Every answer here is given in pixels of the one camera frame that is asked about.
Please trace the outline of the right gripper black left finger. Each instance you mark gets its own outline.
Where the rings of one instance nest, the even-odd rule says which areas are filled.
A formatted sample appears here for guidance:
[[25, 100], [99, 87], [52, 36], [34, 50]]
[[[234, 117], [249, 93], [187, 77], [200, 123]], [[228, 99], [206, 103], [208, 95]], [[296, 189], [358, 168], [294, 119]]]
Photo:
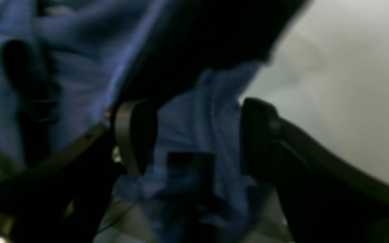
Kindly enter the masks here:
[[149, 99], [121, 103], [113, 117], [113, 133], [130, 176], [145, 174], [157, 138], [157, 110]]

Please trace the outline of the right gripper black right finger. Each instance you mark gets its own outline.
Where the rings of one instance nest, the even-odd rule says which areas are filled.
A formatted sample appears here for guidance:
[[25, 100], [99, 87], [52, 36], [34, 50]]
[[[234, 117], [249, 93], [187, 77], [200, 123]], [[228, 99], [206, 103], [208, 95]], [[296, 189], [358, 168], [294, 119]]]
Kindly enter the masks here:
[[261, 99], [244, 100], [240, 137], [247, 172], [275, 187], [296, 243], [389, 243], [389, 185]]

